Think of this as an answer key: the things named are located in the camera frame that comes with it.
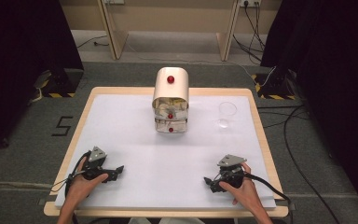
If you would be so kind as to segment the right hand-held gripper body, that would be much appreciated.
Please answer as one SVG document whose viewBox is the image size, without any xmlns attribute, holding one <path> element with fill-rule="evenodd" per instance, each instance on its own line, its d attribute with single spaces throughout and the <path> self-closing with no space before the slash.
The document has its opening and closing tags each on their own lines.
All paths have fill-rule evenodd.
<svg viewBox="0 0 358 224">
<path fill-rule="evenodd" d="M 219 183 L 226 182 L 232 187 L 238 188 L 244 178 L 244 171 L 241 166 L 243 162 L 246 162 L 245 158 L 227 154 L 217 163 L 219 173 L 215 180 L 219 180 Z"/>
</svg>

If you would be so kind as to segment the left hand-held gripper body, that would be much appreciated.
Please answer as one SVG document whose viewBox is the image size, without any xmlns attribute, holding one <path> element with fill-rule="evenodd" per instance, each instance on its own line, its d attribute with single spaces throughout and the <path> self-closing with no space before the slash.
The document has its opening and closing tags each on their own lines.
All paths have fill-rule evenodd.
<svg viewBox="0 0 358 224">
<path fill-rule="evenodd" d="M 107 174 L 108 169 L 103 168 L 107 154 L 99 147 L 94 147 L 87 153 L 86 161 L 82 166 L 82 175 L 87 180 L 92 180 L 102 174 Z"/>
</svg>

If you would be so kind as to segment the person's right hand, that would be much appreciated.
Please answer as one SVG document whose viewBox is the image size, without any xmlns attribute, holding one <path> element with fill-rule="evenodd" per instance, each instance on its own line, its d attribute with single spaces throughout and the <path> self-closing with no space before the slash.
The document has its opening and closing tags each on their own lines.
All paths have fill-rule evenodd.
<svg viewBox="0 0 358 224">
<path fill-rule="evenodd" d="M 244 177 L 238 188 L 234 188 L 226 182 L 220 182 L 219 186 L 233 196 L 233 205 L 240 203 L 245 209 L 251 212 L 257 209 L 263 209 L 263 205 L 255 188 L 255 183 L 251 178 Z"/>
</svg>

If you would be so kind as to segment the person's left hand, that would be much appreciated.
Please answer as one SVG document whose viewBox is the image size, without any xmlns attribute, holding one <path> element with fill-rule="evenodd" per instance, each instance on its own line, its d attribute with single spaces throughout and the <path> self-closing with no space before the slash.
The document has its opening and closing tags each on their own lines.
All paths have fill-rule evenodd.
<svg viewBox="0 0 358 224">
<path fill-rule="evenodd" d="M 66 195 L 63 207 L 77 208 L 107 177 L 108 174 L 101 174 L 88 180 L 83 175 L 76 176 Z"/>
</svg>

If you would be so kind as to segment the white foam board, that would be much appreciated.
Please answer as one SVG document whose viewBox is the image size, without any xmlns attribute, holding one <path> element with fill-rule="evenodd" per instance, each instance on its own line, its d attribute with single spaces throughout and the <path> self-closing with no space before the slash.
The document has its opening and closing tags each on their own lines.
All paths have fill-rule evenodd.
<svg viewBox="0 0 358 224">
<path fill-rule="evenodd" d="M 237 107 L 228 129 L 217 124 L 223 102 Z M 187 131 L 159 133 L 151 96 L 101 94 L 71 161 L 94 147 L 107 154 L 104 168 L 124 170 L 116 181 L 97 187 L 82 203 L 85 208 L 231 209 L 231 195 L 212 193 L 204 182 L 218 174 L 217 163 L 227 154 L 245 158 L 254 175 L 268 176 L 246 96 L 193 96 Z"/>
</svg>

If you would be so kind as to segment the clear glass cup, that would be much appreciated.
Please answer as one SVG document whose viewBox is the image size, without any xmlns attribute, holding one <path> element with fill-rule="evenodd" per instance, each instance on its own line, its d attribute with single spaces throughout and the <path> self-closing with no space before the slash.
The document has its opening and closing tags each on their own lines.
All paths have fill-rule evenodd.
<svg viewBox="0 0 358 224">
<path fill-rule="evenodd" d="M 219 118 L 217 124 L 222 129 L 228 129 L 235 121 L 237 107 L 231 102 L 223 102 L 219 105 Z"/>
</svg>

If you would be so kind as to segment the person's light trousers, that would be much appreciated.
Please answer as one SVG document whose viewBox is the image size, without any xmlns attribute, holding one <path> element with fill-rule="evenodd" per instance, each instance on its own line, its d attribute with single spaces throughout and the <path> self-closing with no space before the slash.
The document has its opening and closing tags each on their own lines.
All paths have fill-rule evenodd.
<svg viewBox="0 0 358 224">
<path fill-rule="evenodd" d="M 205 224 L 198 218 L 184 217 L 132 217 L 128 224 Z"/>
</svg>

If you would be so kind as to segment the hazard striped stand base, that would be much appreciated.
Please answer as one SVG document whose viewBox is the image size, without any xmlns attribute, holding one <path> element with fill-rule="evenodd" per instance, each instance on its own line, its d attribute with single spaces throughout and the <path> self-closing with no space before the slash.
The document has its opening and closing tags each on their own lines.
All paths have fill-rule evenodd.
<svg viewBox="0 0 358 224">
<path fill-rule="evenodd" d="M 257 96 L 262 99 L 294 100 L 295 94 L 286 76 L 273 77 L 271 74 L 254 74 Z"/>
<path fill-rule="evenodd" d="M 53 75 L 49 70 L 43 72 L 34 83 L 33 100 L 47 98 L 72 98 L 83 77 L 81 69 L 65 69 L 61 77 Z"/>
</svg>

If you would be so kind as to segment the white mini drawer cabinet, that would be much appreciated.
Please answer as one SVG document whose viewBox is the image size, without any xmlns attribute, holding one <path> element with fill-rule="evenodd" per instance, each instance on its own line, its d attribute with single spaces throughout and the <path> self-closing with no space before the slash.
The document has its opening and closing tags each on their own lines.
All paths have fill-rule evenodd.
<svg viewBox="0 0 358 224">
<path fill-rule="evenodd" d="M 185 133 L 189 110 L 188 73 L 181 67 L 158 70 L 152 108 L 160 133 Z"/>
</svg>

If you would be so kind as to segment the black curtain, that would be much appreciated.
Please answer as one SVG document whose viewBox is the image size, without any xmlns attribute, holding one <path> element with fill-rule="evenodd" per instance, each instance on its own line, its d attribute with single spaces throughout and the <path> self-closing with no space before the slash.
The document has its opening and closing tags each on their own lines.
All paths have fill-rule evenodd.
<svg viewBox="0 0 358 224">
<path fill-rule="evenodd" d="M 262 64 L 296 72 L 358 193 L 358 0 L 281 0 Z"/>
<path fill-rule="evenodd" d="M 0 0 L 0 141 L 43 72 L 82 67 L 59 0 Z"/>
</svg>

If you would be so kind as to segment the wooden stand leg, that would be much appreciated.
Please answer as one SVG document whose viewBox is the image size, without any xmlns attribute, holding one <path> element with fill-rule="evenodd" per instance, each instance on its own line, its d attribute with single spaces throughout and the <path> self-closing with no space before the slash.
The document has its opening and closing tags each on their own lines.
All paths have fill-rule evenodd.
<svg viewBox="0 0 358 224">
<path fill-rule="evenodd" d="M 232 36 L 235 32 L 236 22 L 240 9 L 240 0 L 230 0 L 230 11 L 227 22 L 227 28 L 224 32 L 216 34 L 217 44 L 220 51 L 220 58 L 222 62 L 228 60 L 229 51 L 231 48 Z"/>
<path fill-rule="evenodd" d="M 112 58 L 119 60 L 125 48 L 128 32 L 120 30 L 114 21 L 111 8 L 115 0 L 97 0 L 102 15 L 103 27 L 106 31 Z"/>
</svg>

